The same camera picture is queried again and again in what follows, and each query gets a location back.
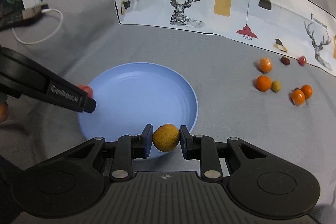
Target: deer head drawing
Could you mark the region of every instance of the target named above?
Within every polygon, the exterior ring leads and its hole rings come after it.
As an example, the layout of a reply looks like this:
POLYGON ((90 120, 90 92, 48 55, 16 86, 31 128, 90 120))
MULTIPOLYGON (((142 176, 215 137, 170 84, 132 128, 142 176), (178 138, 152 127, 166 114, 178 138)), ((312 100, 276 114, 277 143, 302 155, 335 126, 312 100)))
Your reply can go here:
POLYGON ((315 37, 314 37, 314 31, 310 32, 309 30, 309 27, 310 25, 312 25, 312 23, 306 25, 306 22, 304 22, 304 27, 306 28, 306 32, 308 34, 308 36, 310 37, 311 39, 311 44, 313 45, 314 47, 314 50, 315 50, 315 59, 322 65, 324 66, 325 68, 327 68, 328 70, 333 70, 330 66, 329 63, 327 63, 325 60, 323 60, 320 56, 320 51, 323 50, 323 46, 325 45, 329 45, 330 42, 331 42, 331 38, 329 38, 329 35, 328 35, 328 32, 327 32, 327 40, 324 40, 324 36, 323 36, 323 39, 322 41, 317 45, 316 44, 316 40, 315 40, 315 37))
POLYGON ((191 3, 197 1, 201 0, 185 0, 183 4, 179 4, 177 0, 170 0, 170 4, 175 8, 170 19, 170 24, 187 27, 202 27, 204 25, 202 21, 184 15, 184 9, 191 7, 191 3))

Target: blue plate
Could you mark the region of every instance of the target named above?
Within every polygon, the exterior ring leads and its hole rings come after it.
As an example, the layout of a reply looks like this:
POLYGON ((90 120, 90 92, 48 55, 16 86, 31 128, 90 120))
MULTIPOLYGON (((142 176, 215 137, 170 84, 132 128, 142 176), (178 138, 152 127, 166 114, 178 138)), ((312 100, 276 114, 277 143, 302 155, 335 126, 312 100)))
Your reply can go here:
MULTIPOLYGON (((153 63, 128 63, 109 69, 91 83, 97 102, 92 114, 79 113, 87 139, 102 136, 107 142, 126 134, 141 134, 146 124, 154 131, 166 124, 196 124, 198 102, 188 81, 176 71, 153 63)), ((152 146, 150 157, 164 154, 152 146)))

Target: black gripper base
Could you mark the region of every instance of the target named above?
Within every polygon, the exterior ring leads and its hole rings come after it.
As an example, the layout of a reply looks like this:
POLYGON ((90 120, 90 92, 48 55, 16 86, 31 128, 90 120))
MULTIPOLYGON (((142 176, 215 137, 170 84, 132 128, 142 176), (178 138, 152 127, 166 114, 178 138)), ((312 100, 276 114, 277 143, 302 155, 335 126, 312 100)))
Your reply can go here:
POLYGON ((200 180, 196 172, 138 172, 113 183, 106 195, 83 213, 42 219, 22 213, 12 224, 316 224, 308 215, 289 220, 264 219, 233 203, 219 183, 200 180))

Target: yellow fruit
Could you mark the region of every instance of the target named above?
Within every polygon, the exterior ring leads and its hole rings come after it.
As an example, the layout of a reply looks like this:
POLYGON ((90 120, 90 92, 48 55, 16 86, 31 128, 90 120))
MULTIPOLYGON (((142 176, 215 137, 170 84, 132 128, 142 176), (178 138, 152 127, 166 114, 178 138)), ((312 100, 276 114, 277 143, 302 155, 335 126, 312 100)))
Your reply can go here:
POLYGON ((273 81, 272 82, 272 86, 271 86, 271 90, 274 92, 278 92, 281 90, 281 83, 280 81, 273 81))
POLYGON ((167 123, 154 132, 152 140, 157 149, 170 152, 179 144, 180 132, 176 126, 167 123))

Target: small orange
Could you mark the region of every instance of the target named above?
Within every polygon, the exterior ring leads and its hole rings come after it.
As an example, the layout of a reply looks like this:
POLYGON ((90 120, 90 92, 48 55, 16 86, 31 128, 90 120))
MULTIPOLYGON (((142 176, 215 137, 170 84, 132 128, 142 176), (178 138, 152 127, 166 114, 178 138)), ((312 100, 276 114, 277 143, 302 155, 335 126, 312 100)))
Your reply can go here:
POLYGON ((258 68, 262 73, 269 73, 273 68, 272 61, 268 57, 260 58, 258 68))
POLYGON ((9 116, 8 104, 7 102, 4 102, 3 104, 0 105, 0 123, 7 120, 8 116, 9 116))
POLYGON ((313 95, 313 89, 311 88, 310 85, 304 85, 301 88, 302 92, 304 93, 304 96, 306 99, 310 98, 313 95))
POLYGON ((305 94, 303 93, 302 90, 296 89, 292 92, 291 99, 292 99, 294 105, 300 106, 305 102, 306 97, 305 97, 305 94))
POLYGON ((260 91, 267 91, 271 86, 272 80, 266 75, 260 75, 255 82, 255 87, 260 91))

